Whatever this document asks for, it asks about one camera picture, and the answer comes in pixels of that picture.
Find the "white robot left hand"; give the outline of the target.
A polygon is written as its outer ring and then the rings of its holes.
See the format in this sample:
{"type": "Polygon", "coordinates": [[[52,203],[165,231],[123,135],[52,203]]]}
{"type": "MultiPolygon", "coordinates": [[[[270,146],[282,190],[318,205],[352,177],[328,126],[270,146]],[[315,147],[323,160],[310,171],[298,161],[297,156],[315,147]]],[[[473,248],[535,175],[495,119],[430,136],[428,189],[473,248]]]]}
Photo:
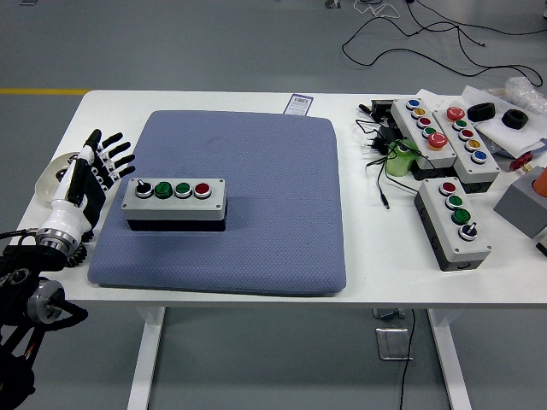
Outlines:
{"type": "Polygon", "coordinates": [[[123,134],[103,138],[94,130],[62,177],[51,200],[52,212],[40,226],[41,235],[62,235],[80,242],[99,221],[106,194],[115,183],[135,171],[135,155],[127,151],[123,134]]]}

